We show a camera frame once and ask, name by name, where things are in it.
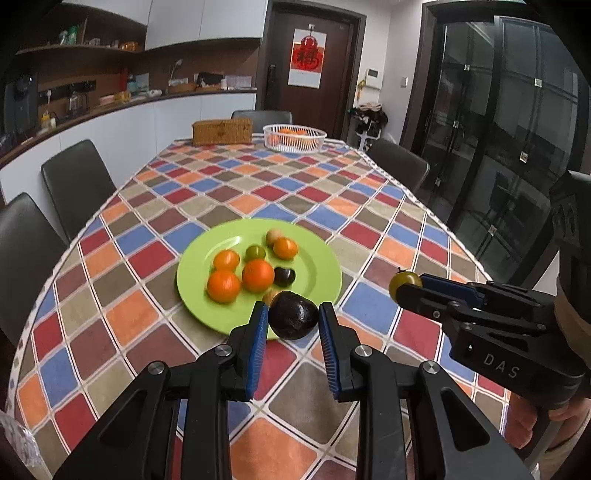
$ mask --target white plastic basket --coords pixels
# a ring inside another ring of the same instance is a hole
[[[280,133],[279,130],[288,128],[296,133]],[[303,127],[301,125],[266,125],[263,128],[265,134],[265,146],[271,150],[285,153],[312,154],[322,149],[326,132],[317,128]]]

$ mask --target wicker box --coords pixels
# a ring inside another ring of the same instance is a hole
[[[204,120],[193,124],[193,145],[252,143],[252,121],[249,118]]]

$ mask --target human hand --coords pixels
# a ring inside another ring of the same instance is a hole
[[[581,428],[590,408],[591,399],[577,397],[558,410],[550,410],[548,412],[550,420],[564,421],[550,448],[571,438]],[[527,445],[537,420],[538,413],[535,407],[526,399],[512,393],[505,426],[507,443],[515,448],[523,448]]]

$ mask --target cherry tomato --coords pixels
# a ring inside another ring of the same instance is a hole
[[[404,285],[405,283],[410,283],[411,285],[418,285],[419,287],[423,286],[421,277],[419,277],[416,273],[408,270],[401,270],[392,277],[392,280],[390,280],[390,285],[388,286],[390,298],[392,298],[393,301],[397,302],[396,292],[398,291],[399,286]]]

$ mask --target dining table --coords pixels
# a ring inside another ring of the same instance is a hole
[[[6,408],[37,441],[43,461],[30,467],[37,478],[55,474],[150,362],[193,362],[224,342],[186,309],[176,272],[193,240],[240,218],[279,219],[314,232],[341,267],[339,323],[393,361],[439,362],[503,428],[509,393],[452,360],[440,324],[399,308],[388,294],[399,268],[464,283],[490,280],[406,187],[341,141],[301,155],[269,150],[259,135],[239,145],[178,140],[88,221],[25,324]],[[401,408],[408,450],[404,401]],[[185,414],[183,401],[173,478],[180,475]],[[268,341],[253,400],[230,402],[228,416],[236,480],[355,477],[359,407],[333,399],[317,329],[299,340]]]

